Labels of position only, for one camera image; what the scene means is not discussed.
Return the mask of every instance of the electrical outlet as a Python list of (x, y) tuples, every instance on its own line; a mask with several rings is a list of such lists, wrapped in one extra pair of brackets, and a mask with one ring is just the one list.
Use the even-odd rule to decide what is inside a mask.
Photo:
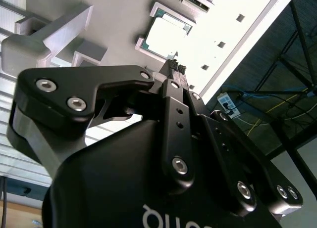
[(217, 97), (218, 102), (223, 107), (224, 112), (230, 117), (235, 118), (241, 115), (240, 111), (236, 108), (236, 105), (231, 100), (228, 93), (221, 93)]

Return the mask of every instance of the blue cable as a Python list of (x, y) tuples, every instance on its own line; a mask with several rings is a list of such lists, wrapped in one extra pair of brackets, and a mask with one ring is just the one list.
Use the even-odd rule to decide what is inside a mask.
[[(243, 91), (242, 89), (236, 87), (236, 86), (228, 86), (228, 85), (223, 85), (223, 87), (228, 87), (228, 88), (233, 88), (233, 89), (236, 89), (238, 91), (241, 91), (242, 93), (250, 96), (250, 97), (254, 97), (254, 98), (269, 98), (270, 96), (257, 96), (257, 95), (253, 95), (253, 94), (250, 94), (250, 93), (246, 93), (245, 91)], [(289, 89), (285, 89), (283, 91), (293, 91), (293, 90), (302, 90), (302, 89), (305, 89), (306, 87), (303, 86), (303, 87), (294, 87), (294, 88), (289, 88)]]

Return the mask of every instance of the silver screw head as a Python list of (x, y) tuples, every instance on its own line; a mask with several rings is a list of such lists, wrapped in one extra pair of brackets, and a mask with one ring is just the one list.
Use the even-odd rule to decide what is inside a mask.
[(249, 188), (243, 182), (239, 181), (237, 183), (237, 187), (238, 187), (239, 192), (242, 194), (242, 196), (245, 199), (251, 199), (251, 192), (250, 192)]
[(38, 89), (45, 91), (45, 92), (53, 92), (57, 89), (56, 84), (53, 81), (40, 79), (36, 81), (36, 86)]
[(177, 171), (177, 173), (184, 175), (188, 172), (187, 165), (185, 161), (183, 161), (181, 158), (175, 157), (172, 160), (173, 168)]
[(196, 100), (200, 100), (200, 96), (196, 93), (193, 93), (193, 97), (196, 99)]
[(222, 118), (225, 121), (228, 121), (228, 119), (226, 118), (226, 116), (224, 116), (222, 113), (219, 113), (220, 118)]
[(296, 200), (298, 199), (298, 196), (297, 196), (296, 192), (294, 191), (294, 189), (292, 189), (291, 187), (288, 187), (287, 190), (289, 191), (289, 193), (292, 195), (292, 197), (294, 199), (296, 199)]
[(73, 109), (75, 111), (79, 111), (79, 112), (85, 110), (87, 107), (86, 102), (84, 100), (82, 100), (81, 98), (77, 98), (77, 97), (70, 98), (67, 101), (67, 105), (71, 109)]
[(143, 78), (145, 78), (145, 79), (149, 79), (150, 78), (150, 76), (147, 73), (143, 72), (143, 71), (141, 71), (141, 76)]
[(287, 199), (287, 193), (280, 185), (276, 186), (276, 189), (283, 198)]
[(179, 86), (178, 86), (178, 84), (177, 83), (175, 83), (175, 82), (171, 82), (171, 85), (174, 87), (174, 88), (179, 88)]

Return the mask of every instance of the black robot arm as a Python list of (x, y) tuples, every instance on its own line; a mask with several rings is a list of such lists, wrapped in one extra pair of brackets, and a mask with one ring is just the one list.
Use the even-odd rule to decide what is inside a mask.
[[(298, 190), (227, 115), (207, 111), (183, 66), (168, 60), (160, 77), (138, 66), (19, 75), (7, 135), (53, 179), (44, 228), (281, 227), (303, 205)], [(85, 145), (87, 128), (133, 114), (142, 121)]]

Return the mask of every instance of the yellow cable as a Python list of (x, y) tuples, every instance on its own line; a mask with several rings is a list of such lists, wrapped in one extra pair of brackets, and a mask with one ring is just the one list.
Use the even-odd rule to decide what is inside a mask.
[[(277, 105), (274, 106), (273, 108), (270, 108), (270, 109), (269, 109), (267, 112), (265, 112), (265, 113), (269, 113), (270, 111), (272, 111), (272, 110), (278, 108), (279, 106), (281, 106), (282, 104), (284, 104), (284, 103), (286, 103), (287, 101), (291, 100), (292, 98), (296, 97), (297, 95), (298, 95), (298, 94), (295, 94), (295, 95), (289, 97), (288, 99), (286, 99), (285, 101), (283, 101), (283, 102), (277, 104)], [(260, 119), (258, 119), (257, 122), (254, 123), (253, 127), (251, 127), (251, 129), (249, 130), (247, 136), (249, 136), (250, 132), (258, 125), (258, 122), (259, 122), (259, 121), (260, 121)]]

